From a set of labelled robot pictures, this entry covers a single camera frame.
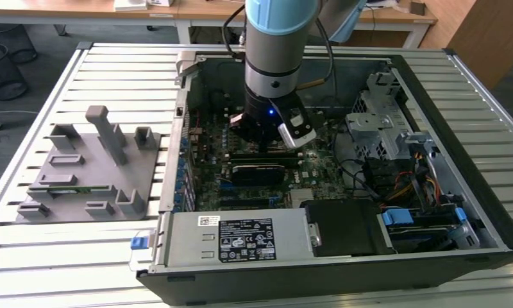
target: wooden desk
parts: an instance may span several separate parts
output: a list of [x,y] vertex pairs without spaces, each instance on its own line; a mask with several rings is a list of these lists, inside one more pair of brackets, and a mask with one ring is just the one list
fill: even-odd
[[151,14],[168,14],[175,18],[178,9],[150,6],[146,11],[115,12],[114,0],[0,0],[0,16],[19,17],[150,19]]
[[[240,3],[228,0],[182,0],[176,17],[182,44],[190,44],[190,40],[184,39],[190,37],[188,29],[191,26],[223,26],[224,20],[230,18],[240,5]],[[430,10],[427,10],[426,16],[403,13],[393,8],[375,9],[374,12],[371,10],[363,12],[356,30],[410,32],[403,44],[405,48],[418,48],[429,27],[438,23],[438,18]],[[243,19],[244,13],[238,16],[231,26],[243,26]]]
[[[146,11],[115,12],[114,0],[0,0],[0,22],[22,24],[112,24],[176,26],[182,44],[190,44],[191,26],[222,26],[240,7],[224,0],[176,0],[172,7],[151,6]],[[364,12],[356,30],[407,31],[406,48],[418,48],[438,18],[393,8]],[[243,14],[231,26],[243,26]]]
[[179,2],[115,12],[114,0],[0,0],[0,23],[175,26]]

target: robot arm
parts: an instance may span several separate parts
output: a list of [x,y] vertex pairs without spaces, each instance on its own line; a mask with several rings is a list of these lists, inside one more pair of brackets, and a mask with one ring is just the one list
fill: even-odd
[[[332,0],[330,3],[336,1],[350,4],[350,18],[358,20],[367,1]],[[246,1],[247,101],[244,114],[231,119],[231,129],[247,141],[258,142],[262,151],[279,137],[290,148],[299,148],[316,137],[296,91],[300,89],[299,68],[308,33],[319,15],[319,3],[319,0]],[[348,22],[348,27],[351,24],[355,26],[354,21]],[[318,80],[306,87],[324,82],[324,79]]]

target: red wire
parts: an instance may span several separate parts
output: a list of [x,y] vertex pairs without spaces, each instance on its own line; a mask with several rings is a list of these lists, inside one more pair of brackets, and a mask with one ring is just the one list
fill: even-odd
[[395,178],[395,187],[394,189],[398,189],[398,186],[401,185],[399,181],[402,180],[403,175],[411,175],[413,171],[402,171],[398,177]]

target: gray carpet floor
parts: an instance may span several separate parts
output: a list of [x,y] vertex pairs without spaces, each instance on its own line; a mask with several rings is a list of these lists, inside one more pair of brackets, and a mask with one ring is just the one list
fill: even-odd
[[[30,84],[30,92],[14,101],[0,102],[0,111],[39,111],[80,41],[118,43],[179,43],[176,29],[144,26],[68,26],[68,36],[60,37],[52,25],[27,25],[39,51],[36,61],[20,66]],[[498,85],[494,94],[513,115],[513,69]],[[0,114],[0,177],[27,134],[32,114]]]

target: wastebasket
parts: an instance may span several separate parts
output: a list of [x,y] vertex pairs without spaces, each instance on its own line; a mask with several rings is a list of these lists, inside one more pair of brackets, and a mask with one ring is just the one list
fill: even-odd
[[8,57],[8,48],[0,45],[0,101],[18,98],[27,90],[28,84],[16,64]]
[[38,57],[35,45],[22,24],[0,24],[0,45],[8,48],[10,57],[18,64],[31,62]]

